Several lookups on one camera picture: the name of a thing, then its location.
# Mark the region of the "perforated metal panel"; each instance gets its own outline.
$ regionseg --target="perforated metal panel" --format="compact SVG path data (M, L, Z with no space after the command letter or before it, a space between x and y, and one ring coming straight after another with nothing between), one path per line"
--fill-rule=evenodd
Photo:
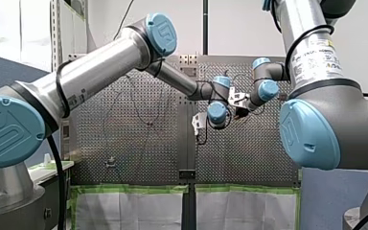
M198 57L198 77L210 80L228 70L237 90L249 92L253 59ZM179 59L173 64L180 67ZM77 161L73 184L178 184L183 182L178 170L187 166L195 167L196 183L299 186L298 169L280 141L280 101L267 103L260 115L232 121L225 130L209 128L207 144L194 150L192 105L178 104L182 95L146 73L130 75L73 111L70 153ZM286 82L280 85L282 92L290 91ZM198 110L205 111L206 106L202 102ZM105 166L111 156L115 168Z
M211 80L225 71L237 91L252 89L251 57L201 57L198 77ZM280 83L281 92L291 87ZM279 134L279 112L282 102L273 100L249 115L232 121L224 130L208 129L206 145L196 153L197 183L247 183L267 186L299 186L298 169L283 150ZM205 111L206 102L198 110ZM205 131L201 132L201 141Z
M177 183L175 90L132 71L73 114L80 152L73 184ZM108 168L105 161L116 160Z

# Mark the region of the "label on robot arm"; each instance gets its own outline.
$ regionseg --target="label on robot arm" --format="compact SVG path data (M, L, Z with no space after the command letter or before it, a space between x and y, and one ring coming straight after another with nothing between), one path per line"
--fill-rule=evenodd
M342 67L330 40L317 40L310 47L291 58L291 68L295 83L334 78L330 74L343 77Z
M80 104L83 104L88 99L88 93L85 89L82 89L80 91L80 94L72 95L68 98L68 105L70 105L70 109L73 110L75 107L79 106Z

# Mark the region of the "light blue joint cap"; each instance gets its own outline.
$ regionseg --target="light blue joint cap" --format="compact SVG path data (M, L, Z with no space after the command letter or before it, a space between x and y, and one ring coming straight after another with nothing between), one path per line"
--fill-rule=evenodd
M255 70L257 67L265 64L265 63L270 63L271 60L267 57L260 57L260 58L257 58L255 59L255 61L253 61L253 64L252 64L252 68L253 70Z
M274 80L264 80L259 85L258 94L262 101L268 102L279 94L279 86Z
M226 119L226 106L221 102L212 102L208 105L207 115L211 123L222 124Z
M231 86L231 79L227 76L216 76L214 77L214 82L229 88Z
M340 148L327 119L310 103L293 99L280 111L283 147L303 167L333 170L340 162Z
M146 32L154 50L161 56L172 54L177 47L177 35L169 17L152 13L146 17Z
M45 137L44 121L28 103L0 97L0 168L23 162Z

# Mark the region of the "white cloth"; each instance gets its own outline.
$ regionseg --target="white cloth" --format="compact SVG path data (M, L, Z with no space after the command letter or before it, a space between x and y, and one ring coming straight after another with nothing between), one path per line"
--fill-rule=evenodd
M83 194L77 230L181 230L182 194Z
M239 191L197 193L197 230L295 230L298 197Z

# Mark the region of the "white wall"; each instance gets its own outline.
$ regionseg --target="white wall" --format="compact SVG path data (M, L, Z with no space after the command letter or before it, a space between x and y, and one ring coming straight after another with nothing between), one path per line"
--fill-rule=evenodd
M88 49L105 45L117 31L130 0L88 2ZM284 56L281 35L262 1L209 1L210 55ZM201 0L136 0L125 24L149 12L164 12L176 27L176 54L202 53ZM336 24L334 43L346 77L368 92L368 1L357 1L353 10Z
M283 40L262 1L210 1L210 54L284 56ZM359 0L333 35L345 76L368 92L368 1Z
M112 40L130 0L88 1L88 49L94 50ZM202 51L202 1L136 0L124 25L144 18L150 12L163 12L175 26L178 35L176 54Z

